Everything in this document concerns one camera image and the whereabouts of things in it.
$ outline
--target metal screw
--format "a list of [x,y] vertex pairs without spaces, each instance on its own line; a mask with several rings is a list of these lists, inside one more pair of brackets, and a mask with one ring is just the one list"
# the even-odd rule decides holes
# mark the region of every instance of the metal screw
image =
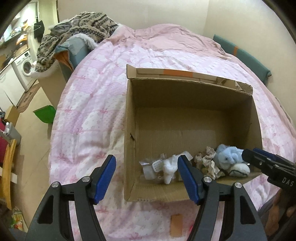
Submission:
[[241,183],[235,183],[234,184],[237,188],[241,188],[242,187],[242,184]]
[[58,187],[58,186],[59,186],[59,182],[53,182],[53,183],[52,183],[52,187],[53,187],[53,188],[56,188],[56,187]]
[[90,179],[91,179],[90,177],[86,176],[86,177],[83,177],[83,178],[82,178],[82,181],[83,181],[84,183],[87,183]]
[[204,181],[206,183],[210,183],[212,181],[212,179],[210,177],[204,177]]

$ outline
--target grey trash bin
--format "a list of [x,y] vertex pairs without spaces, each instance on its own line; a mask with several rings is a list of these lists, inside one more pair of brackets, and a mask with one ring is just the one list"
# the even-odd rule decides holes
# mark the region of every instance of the grey trash bin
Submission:
[[6,123],[5,126],[5,130],[4,130],[4,134],[11,140],[16,139],[17,141],[17,145],[20,144],[20,140],[22,138],[22,136],[20,135],[20,133],[18,133],[18,131],[14,128],[13,124],[10,123]]

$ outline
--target green dustpan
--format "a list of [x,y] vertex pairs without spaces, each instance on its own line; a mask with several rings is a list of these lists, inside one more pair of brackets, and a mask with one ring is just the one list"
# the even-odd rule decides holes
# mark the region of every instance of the green dustpan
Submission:
[[44,123],[53,123],[56,110],[53,106],[47,105],[40,109],[33,111],[35,115]]

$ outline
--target pink blanket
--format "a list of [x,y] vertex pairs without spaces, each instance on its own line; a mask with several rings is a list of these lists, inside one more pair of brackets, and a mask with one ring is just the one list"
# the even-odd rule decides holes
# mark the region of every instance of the pink blanket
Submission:
[[[123,199],[123,139],[126,64],[211,74],[248,83],[260,121],[263,148],[295,161],[296,132],[262,82],[236,57],[212,39],[186,28],[161,24],[132,30],[122,26],[82,60],[69,79],[53,125],[49,155],[50,182],[76,182],[101,166],[108,154],[117,159],[105,198],[95,206],[107,240],[186,240],[198,207],[183,202],[125,202]],[[278,190],[261,175],[244,186],[258,209]],[[223,203],[212,240],[219,239]],[[75,207],[72,227],[80,239]],[[170,217],[183,214],[183,236],[171,238]]]

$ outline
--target person's hand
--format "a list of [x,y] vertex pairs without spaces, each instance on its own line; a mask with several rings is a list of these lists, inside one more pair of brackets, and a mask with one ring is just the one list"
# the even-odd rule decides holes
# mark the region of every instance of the person's hand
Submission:
[[[265,233],[267,236],[273,235],[279,228],[280,209],[279,201],[281,198],[281,189],[277,192],[275,199],[272,202],[272,207],[269,210],[268,220],[265,226]],[[296,210],[296,205],[289,207],[286,211],[287,217],[291,217]]]

